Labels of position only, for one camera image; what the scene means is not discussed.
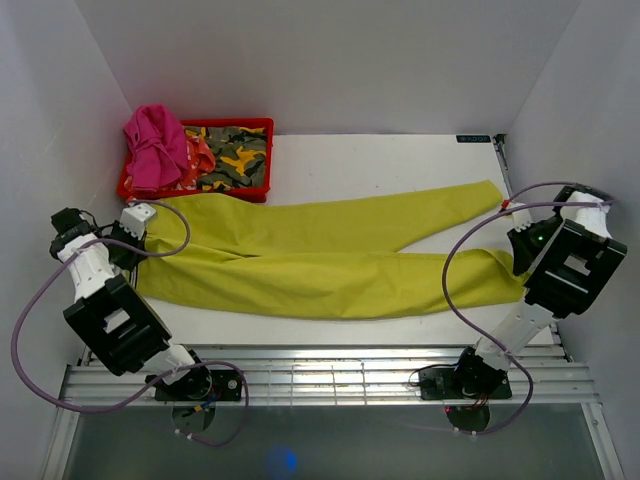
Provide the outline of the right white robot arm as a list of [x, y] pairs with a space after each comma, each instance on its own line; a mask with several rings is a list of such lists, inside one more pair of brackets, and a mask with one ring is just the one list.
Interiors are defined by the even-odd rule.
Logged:
[[509, 198], [501, 206], [499, 214], [512, 221], [512, 272], [523, 278], [524, 295], [459, 357], [451, 382], [464, 397], [489, 397], [505, 384], [520, 351], [551, 324], [585, 313], [627, 254], [607, 228], [614, 197], [579, 183], [561, 187], [548, 204], [553, 213], [547, 219], [532, 219], [533, 203]]

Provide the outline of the yellow-green trousers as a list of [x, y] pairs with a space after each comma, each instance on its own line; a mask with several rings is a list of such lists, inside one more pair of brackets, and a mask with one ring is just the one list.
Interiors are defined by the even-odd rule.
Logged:
[[222, 194], [171, 198], [148, 227], [137, 288], [187, 307], [320, 320], [511, 303], [524, 287], [509, 253], [410, 251], [501, 199], [490, 181], [285, 206]]

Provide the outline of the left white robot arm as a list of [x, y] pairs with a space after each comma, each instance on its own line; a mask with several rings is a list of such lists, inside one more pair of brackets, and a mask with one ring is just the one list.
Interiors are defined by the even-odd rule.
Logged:
[[147, 226], [156, 210], [141, 203], [125, 208], [108, 234], [89, 213], [64, 208], [51, 217], [56, 236], [50, 254], [68, 264], [74, 301], [63, 311], [71, 329], [116, 376], [149, 373], [148, 380], [177, 398], [201, 399], [212, 389], [197, 355], [172, 341], [157, 313], [125, 277], [143, 260]]

